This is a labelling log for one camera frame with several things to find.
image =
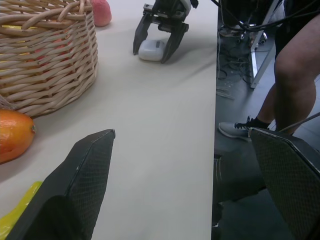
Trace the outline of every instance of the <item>sneaker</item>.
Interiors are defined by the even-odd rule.
[[[218,129],[229,138],[238,138],[250,142],[251,139],[248,137],[248,132],[249,128],[254,127],[253,121],[254,119],[251,118],[250,120],[250,116],[248,116],[246,123],[220,122]]]

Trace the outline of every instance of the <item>pink fruit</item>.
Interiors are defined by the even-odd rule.
[[[112,15],[110,5],[106,0],[91,0],[93,8],[94,24],[97,27],[104,27],[111,21]]]

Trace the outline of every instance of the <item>yellow banana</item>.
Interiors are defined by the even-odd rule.
[[[21,214],[24,212],[31,199],[40,188],[42,181],[36,181],[29,190],[24,194],[18,205],[7,215],[0,218],[0,240],[5,240]]]

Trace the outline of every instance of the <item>white table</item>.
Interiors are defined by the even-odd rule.
[[[106,194],[93,240],[209,240],[213,187],[218,8],[200,1],[167,64],[133,56],[144,0],[110,0],[97,31],[96,83],[77,101],[35,119],[19,159],[0,165],[0,216],[44,180],[85,136],[115,129]],[[152,26],[149,36],[168,39]]]

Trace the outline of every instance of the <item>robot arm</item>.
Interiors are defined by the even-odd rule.
[[[161,60],[165,63],[178,49],[189,29],[184,21],[191,8],[197,6],[198,0],[155,0],[154,5],[145,4],[143,17],[134,35],[133,54],[138,54],[141,43],[146,40],[150,24],[157,24],[160,31],[171,33]]]

